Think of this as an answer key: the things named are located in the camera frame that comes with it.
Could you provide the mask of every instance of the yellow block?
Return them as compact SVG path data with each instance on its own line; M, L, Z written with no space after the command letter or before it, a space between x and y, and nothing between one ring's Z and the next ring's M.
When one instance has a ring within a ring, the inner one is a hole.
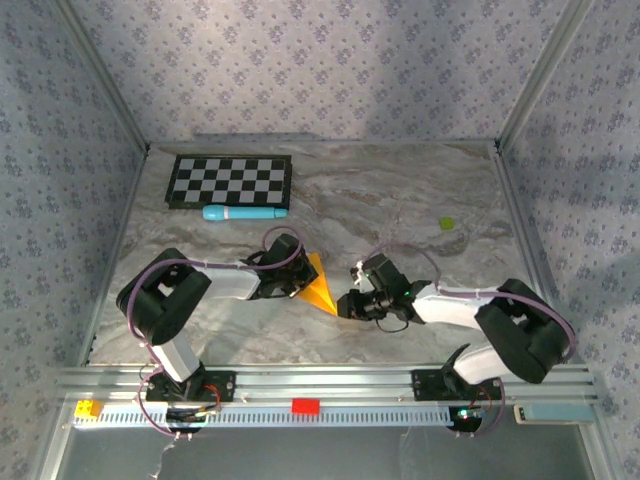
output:
M318 307L331 315L338 314L338 308L336 307L331 292L329 291L329 284L327 283L327 276L322 268L322 262L320 261L320 255L318 253L309 254L309 261L313 268L318 272L318 278L316 278L311 284L298 293L297 297L309 302L314 307Z
M102 412L102 403L97 400L78 400L76 403L76 418L98 418Z

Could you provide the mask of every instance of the chessboard pattern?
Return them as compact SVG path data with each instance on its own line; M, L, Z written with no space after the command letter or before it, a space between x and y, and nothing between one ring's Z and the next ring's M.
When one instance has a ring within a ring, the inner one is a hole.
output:
M290 156L178 155L165 201L171 209L206 205L289 208Z

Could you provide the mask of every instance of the red block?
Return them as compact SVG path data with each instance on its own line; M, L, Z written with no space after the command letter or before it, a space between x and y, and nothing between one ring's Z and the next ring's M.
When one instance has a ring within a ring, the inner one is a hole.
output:
M294 415L320 415L320 400L315 398L294 398L291 401Z

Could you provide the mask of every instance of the gray floor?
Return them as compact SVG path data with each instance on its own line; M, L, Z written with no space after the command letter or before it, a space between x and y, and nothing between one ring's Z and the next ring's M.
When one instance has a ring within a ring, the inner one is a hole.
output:
M225 146L223 152L232 153ZM527 280L491 161L477 151L415 145L285 144L243 153L293 156L291 213L286 222L320 252L334 298L351 287L349 268L380 242L416 244L440 263L450 286ZM208 261L236 261L260 249L272 221L209 223L199 211L169 211L164 194L175 155L152 148L93 345L92 364L144 363L115 297L156 255L177 247ZM450 216L455 228L442 231ZM421 257L388 252L410 280L430 279ZM387 320L397 328L397 320ZM443 324L412 326L389 336L373 324L340 319L299 299L240 302L215 298L215 283L185 333L208 364L440 362L477 332Z

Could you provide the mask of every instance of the blue marker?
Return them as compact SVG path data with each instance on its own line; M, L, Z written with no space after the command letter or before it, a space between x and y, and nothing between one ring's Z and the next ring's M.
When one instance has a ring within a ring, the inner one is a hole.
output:
M202 209L205 220L231 220L231 219L255 219L255 218L282 218L289 211L285 208L275 207L228 207L225 205L207 205Z

